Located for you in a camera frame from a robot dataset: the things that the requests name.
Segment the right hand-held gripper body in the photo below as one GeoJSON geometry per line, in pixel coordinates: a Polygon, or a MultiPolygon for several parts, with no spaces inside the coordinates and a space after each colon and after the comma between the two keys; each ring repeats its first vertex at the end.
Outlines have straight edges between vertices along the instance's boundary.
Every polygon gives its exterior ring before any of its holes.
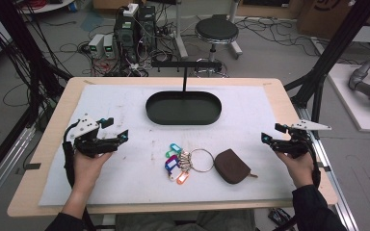
{"type": "Polygon", "coordinates": [[[301,119],[288,126],[288,141],[274,139],[274,151],[290,154],[293,158],[298,158],[310,151],[311,141],[309,131],[330,130],[328,125],[301,119]]]}

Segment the black computer tower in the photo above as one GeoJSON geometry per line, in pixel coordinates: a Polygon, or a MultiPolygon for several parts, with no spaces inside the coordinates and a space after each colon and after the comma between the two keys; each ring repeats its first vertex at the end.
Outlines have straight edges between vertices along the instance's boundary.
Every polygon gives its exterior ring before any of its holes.
{"type": "Polygon", "coordinates": [[[139,5],[135,16],[130,17],[123,15],[126,9],[127,6],[118,9],[114,34],[119,59],[127,64],[135,64],[141,58],[142,50],[150,52],[157,48],[156,10],[154,6],[139,5]]]}

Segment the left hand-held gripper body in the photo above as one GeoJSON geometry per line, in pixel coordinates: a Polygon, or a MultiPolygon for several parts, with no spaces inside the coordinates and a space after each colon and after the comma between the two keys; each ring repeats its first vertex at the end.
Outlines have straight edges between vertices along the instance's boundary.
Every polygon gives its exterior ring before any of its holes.
{"type": "Polygon", "coordinates": [[[119,147],[116,138],[100,139],[97,136],[99,129],[102,128],[97,120],[94,120],[88,114],[84,114],[72,131],[75,148],[91,158],[97,154],[116,151],[119,147]]]}

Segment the aluminium rail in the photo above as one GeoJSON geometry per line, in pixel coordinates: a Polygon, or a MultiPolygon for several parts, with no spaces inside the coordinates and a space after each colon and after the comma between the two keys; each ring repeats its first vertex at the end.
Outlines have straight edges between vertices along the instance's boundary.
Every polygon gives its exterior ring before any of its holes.
{"type": "Polygon", "coordinates": [[[0,188],[3,186],[11,171],[25,152],[29,143],[36,134],[36,128],[24,128],[15,136],[9,147],[3,150],[3,159],[0,161],[0,188]]]}
{"type": "Polygon", "coordinates": [[[320,192],[328,201],[333,211],[339,216],[341,222],[348,231],[359,231],[353,213],[346,201],[344,192],[341,190],[338,179],[335,176],[333,167],[330,163],[327,152],[319,138],[318,131],[309,131],[308,135],[312,141],[315,155],[318,162],[322,162],[325,166],[330,166],[331,171],[325,172],[321,170],[321,183],[319,186],[320,192]]]}

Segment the person's right hand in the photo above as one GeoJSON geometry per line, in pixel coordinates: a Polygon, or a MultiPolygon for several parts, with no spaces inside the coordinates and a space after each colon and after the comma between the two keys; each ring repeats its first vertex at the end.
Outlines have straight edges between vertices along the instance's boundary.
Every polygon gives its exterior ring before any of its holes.
{"type": "Polygon", "coordinates": [[[288,173],[297,189],[313,184],[313,161],[308,153],[298,158],[292,158],[289,154],[282,152],[277,152],[276,155],[286,165],[288,173]]]}

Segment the black metal frame post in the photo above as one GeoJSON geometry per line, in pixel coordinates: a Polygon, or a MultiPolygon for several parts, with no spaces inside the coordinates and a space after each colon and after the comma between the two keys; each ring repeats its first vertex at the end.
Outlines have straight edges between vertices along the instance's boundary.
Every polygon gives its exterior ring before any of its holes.
{"type": "Polygon", "coordinates": [[[328,74],[369,17],[370,0],[356,0],[314,67],[303,77],[284,86],[286,91],[300,87],[291,97],[292,104],[299,111],[305,110],[309,99],[313,98],[312,122],[319,122],[324,82],[328,74]]]}

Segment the cardboard box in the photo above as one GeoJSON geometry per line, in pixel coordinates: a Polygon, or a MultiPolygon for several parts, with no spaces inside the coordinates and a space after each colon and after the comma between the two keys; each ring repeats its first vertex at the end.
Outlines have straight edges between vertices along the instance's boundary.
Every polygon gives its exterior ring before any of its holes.
{"type": "Polygon", "coordinates": [[[357,0],[304,0],[297,19],[299,34],[331,39],[357,0]]]}

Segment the white table mat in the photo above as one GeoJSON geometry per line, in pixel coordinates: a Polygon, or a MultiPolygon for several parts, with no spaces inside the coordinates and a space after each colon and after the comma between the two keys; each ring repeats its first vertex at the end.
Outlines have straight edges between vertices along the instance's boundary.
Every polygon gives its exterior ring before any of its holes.
{"type": "Polygon", "coordinates": [[[158,86],[90,85],[84,87],[73,120],[89,115],[112,118],[112,126],[99,132],[111,138],[122,131],[128,142],[104,165],[92,196],[92,205],[184,202],[287,200],[294,189],[285,166],[261,142],[267,133],[280,136],[266,91],[261,87],[207,86],[205,91],[222,102],[219,119],[210,125],[159,125],[146,115],[145,103],[158,86]],[[191,152],[195,165],[188,179],[177,184],[166,169],[171,144],[191,152]],[[212,167],[212,160],[232,149],[252,175],[228,184],[212,167]]]}

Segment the brown zip pouch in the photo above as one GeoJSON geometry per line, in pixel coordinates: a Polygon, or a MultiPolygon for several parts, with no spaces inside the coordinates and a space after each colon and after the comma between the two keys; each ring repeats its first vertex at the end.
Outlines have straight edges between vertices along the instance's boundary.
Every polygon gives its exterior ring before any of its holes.
{"type": "Polygon", "coordinates": [[[251,168],[230,148],[216,156],[214,167],[228,184],[238,184],[248,176],[257,178],[257,175],[251,173],[251,168]]]}

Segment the white power supply unit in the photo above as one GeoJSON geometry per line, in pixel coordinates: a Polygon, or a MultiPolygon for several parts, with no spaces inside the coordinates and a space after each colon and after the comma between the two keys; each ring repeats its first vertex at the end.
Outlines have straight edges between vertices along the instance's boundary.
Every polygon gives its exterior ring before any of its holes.
{"type": "Polygon", "coordinates": [[[104,54],[104,36],[102,34],[95,35],[89,42],[89,48],[92,57],[95,59],[100,59],[104,54]]]}
{"type": "Polygon", "coordinates": [[[103,48],[107,59],[113,59],[116,56],[114,37],[112,35],[104,36],[103,48]]]}

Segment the black tray with hook stand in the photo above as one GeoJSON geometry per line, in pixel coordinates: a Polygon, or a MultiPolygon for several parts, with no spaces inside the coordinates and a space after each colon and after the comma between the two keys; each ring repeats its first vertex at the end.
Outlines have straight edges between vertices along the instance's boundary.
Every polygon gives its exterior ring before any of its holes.
{"type": "Polygon", "coordinates": [[[152,94],[145,103],[147,117],[160,125],[208,125],[216,122],[222,112],[222,102],[207,91],[188,91],[188,68],[202,67],[220,70],[218,62],[161,62],[153,67],[184,68],[182,90],[165,90],[152,94]]]}

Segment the white power strip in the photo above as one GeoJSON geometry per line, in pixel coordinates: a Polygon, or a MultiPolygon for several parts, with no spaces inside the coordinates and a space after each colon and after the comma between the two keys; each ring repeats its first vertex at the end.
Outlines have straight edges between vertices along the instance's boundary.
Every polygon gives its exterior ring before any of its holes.
{"type": "Polygon", "coordinates": [[[139,5],[138,5],[138,4],[130,3],[130,4],[127,6],[127,9],[123,11],[123,15],[124,15],[124,16],[134,17],[134,16],[135,16],[135,14],[136,14],[136,13],[137,13],[137,11],[138,11],[138,8],[139,8],[139,5]]]}

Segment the white desk leg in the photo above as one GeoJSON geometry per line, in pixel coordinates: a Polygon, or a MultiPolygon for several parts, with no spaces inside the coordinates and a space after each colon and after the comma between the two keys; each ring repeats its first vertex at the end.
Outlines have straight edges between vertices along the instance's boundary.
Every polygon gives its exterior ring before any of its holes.
{"type": "Polygon", "coordinates": [[[173,34],[179,55],[185,60],[188,58],[188,53],[181,36],[181,4],[182,0],[175,0],[175,32],[173,34]]]}
{"type": "MultiPolygon", "coordinates": [[[[235,22],[235,17],[236,17],[239,2],[240,2],[240,0],[231,0],[231,4],[230,4],[230,8],[229,8],[229,14],[228,14],[228,20],[232,23],[235,22]]],[[[236,58],[239,58],[243,54],[243,51],[241,50],[241,48],[240,48],[240,46],[239,46],[239,44],[237,43],[236,40],[233,41],[230,44],[230,46],[233,49],[233,51],[236,55],[236,58]]]]}

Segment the black round stool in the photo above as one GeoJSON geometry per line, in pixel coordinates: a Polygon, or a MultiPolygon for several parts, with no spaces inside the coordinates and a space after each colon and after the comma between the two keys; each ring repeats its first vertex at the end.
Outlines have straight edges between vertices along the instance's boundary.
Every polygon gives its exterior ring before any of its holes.
{"type": "Polygon", "coordinates": [[[205,67],[195,69],[196,75],[206,73],[208,76],[219,75],[227,77],[226,65],[215,58],[216,46],[220,44],[231,44],[238,38],[239,29],[237,26],[226,19],[226,17],[212,16],[199,21],[195,27],[196,36],[211,45],[209,56],[198,59],[199,62],[218,63],[220,67],[205,67]]]}

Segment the white floor board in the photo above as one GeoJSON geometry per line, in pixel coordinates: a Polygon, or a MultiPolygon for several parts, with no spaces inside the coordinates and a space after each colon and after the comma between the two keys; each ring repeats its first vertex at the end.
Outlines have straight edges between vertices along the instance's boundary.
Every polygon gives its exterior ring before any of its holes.
{"type": "Polygon", "coordinates": [[[358,131],[370,132],[370,100],[348,87],[351,74],[357,68],[355,64],[336,64],[329,73],[329,80],[358,131]]]}

